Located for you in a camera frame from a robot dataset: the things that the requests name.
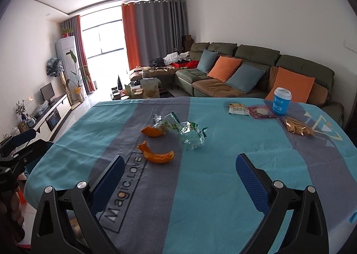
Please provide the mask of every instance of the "computer monitor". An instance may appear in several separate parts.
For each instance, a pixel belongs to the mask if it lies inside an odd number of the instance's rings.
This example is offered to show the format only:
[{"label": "computer monitor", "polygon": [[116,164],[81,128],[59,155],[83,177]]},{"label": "computer monitor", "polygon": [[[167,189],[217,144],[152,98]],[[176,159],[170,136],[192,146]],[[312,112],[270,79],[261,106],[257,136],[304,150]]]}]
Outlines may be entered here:
[{"label": "computer monitor", "polygon": [[42,87],[41,94],[44,100],[47,100],[51,103],[51,98],[55,96],[55,92],[53,91],[53,87],[51,83],[48,83],[46,86]]}]

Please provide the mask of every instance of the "curtain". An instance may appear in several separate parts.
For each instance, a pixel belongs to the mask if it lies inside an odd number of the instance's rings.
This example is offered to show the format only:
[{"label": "curtain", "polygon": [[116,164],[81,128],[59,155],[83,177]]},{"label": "curtain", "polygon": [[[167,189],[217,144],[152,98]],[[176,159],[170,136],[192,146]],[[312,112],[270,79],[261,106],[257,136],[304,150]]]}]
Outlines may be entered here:
[{"label": "curtain", "polygon": [[181,47],[188,34],[185,0],[151,0],[135,3],[141,66],[163,58]]},{"label": "curtain", "polygon": [[132,70],[141,64],[134,3],[122,4],[121,10],[129,70]]},{"label": "curtain", "polygon": [[[82,40],[82,29],[81,29],[81,16],[74,16],[66,20],[64,23],[64,28],[71,28],[73,32],[71,35],[74,36],[76,40],[77,58],[79,66],[88,66],[87,57],[84,52],[83,40]],[[87,94],[95,91],[95,87],[92,82],[88,67],[86,70],[81,69],[82,76],[87,76],[89,81],[83,78],[83,85]]]}]

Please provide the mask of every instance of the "tv stand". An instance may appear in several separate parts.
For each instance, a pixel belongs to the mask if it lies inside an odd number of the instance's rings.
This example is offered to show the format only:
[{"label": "tv stand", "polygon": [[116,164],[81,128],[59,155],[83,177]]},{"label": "tv stand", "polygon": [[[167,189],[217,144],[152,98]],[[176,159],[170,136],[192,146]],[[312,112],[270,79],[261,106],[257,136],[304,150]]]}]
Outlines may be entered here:
[{"label": "tv stand", "polygon": [[[56,124],[56,126],[52,130],[50,130],[49,126],[47,125],[46,118],[53,112],[55,108],[58,110],[61,119],[58,124]],[[49,102],[49,106],[43,112],[43,114],[36,117],[36,123],[33,128],[36,130],[37,134],[36,138],[31,140],[30,143],[38,139],[43,139],[45,141],[53,141],[71,111],[72,109],[67,95],[62,95],[60,97],[54,98],[51,102]]]}]

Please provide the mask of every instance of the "silver bolt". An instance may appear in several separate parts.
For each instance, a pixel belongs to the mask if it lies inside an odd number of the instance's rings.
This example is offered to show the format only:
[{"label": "silver bolt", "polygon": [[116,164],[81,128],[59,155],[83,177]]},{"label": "silver bolt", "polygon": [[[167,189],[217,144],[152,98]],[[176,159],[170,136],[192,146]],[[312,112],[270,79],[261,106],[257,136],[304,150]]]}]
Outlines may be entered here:
[{"label": "silver bolt", "polygon": [[79,182],[77,184],[77,188],[79,188],[79,189],[84,189],[86,186],[87,186],[86,182]]},{"label": "silver bolt", "polygon": [[274,182],[274,186],[278,189],[282,189],[284,184],[280,180],[277,180]]},{"label": "silver bolt", "polygon": [[308,186],[307,187],[307,190],[310,192],[310,193],[314,193],[314,192],[316,192],[316,189],[313,187],[313,186]]},{"label": "silver bolt", "polygon": [[53,190],[53,187],[47,186],[47,187],[45,188],[45,193],[50,193],[52,190]]}]

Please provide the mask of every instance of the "gray-blue pillow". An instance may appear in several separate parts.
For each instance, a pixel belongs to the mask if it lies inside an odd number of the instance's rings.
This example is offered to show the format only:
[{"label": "gray-blue pillow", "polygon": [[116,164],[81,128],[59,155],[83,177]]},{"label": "gray-blue pillow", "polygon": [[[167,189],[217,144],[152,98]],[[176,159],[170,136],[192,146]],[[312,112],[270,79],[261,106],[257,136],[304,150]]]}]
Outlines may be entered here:
[{"label": "gray-blue pillow", "polygon": [[242,64],[226,83],[244,93],[249,93],[264,74],[265,71]]},{"label": "gray-blue pillow", "polygon": [[199,65],[197,66],[197,70],[209,73],[209,71],[213,68],[216,59],[217,59],[217,52],[211,52],[209,50],[203,50],[203,54],[201,59],[199,60]]}]

